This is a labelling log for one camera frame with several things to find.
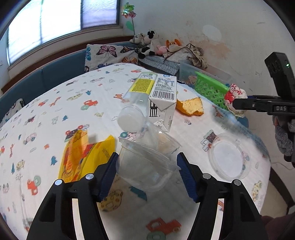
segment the white bottle cap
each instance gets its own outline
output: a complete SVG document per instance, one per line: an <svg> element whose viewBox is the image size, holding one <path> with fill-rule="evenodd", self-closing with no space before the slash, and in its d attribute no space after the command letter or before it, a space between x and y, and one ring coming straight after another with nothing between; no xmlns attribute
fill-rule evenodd
<svg viewBox="0 0 295 240"><path fill-rule="evenodd" d="M123 131L137 132L143 127L145 118L141 110L134 106L128 106L121 110L117 122Z"/></svg>

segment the pink plush toy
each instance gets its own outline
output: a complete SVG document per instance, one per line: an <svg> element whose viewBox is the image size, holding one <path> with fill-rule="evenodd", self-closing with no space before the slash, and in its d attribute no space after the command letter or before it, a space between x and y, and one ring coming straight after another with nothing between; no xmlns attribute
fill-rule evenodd
<svg viewBox="0 0 295 240"><path fill-rule="evenodd" d="M162 56L164 53L168 51L168 48L166 46L157 46L158 51L156 52L157 55Z"/></svg>

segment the beige blanket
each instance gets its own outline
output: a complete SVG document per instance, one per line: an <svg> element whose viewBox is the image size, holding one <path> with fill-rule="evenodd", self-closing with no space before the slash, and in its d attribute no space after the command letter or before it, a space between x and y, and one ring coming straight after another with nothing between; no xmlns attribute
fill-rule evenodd
<svg viewBox="0 0 295 240"><path fill-rule="evenodd" d="M188 59L192 65L202 69L207 68L207 62L203 57L202 48L195 47L191 43L186 46L171 46L167 53L164 53L165 60L179 63L182 59Z"/></svg>

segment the bottle label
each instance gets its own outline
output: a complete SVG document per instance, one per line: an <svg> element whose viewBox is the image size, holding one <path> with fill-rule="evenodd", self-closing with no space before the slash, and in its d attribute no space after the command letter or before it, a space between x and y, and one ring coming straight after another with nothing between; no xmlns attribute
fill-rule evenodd
<svg viewBox="0 0 295 240"><path fill-rule="evenodd" d="M155 79L157 74L154 72L143 72L138 77L138 79L134 82L132 87L129 89L129 92L137 92L137 93L146 93L150 94L152 91L153 85L155 83Z"/></svg>

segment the red and white crumpled wrapper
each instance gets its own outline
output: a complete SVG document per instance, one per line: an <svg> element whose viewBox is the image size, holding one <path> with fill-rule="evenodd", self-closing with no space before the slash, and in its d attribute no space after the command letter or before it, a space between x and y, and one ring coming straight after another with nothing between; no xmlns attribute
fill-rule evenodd
<svg viewBox="0 0 295 240"><path fill-rule="evenodd" d="M232 102L236 98L248 98L245 90L239 88L236 84L231 84L229 91L224 96L224 104L235 116L243 118L246 110L236 110L232 106Z"/></svg>

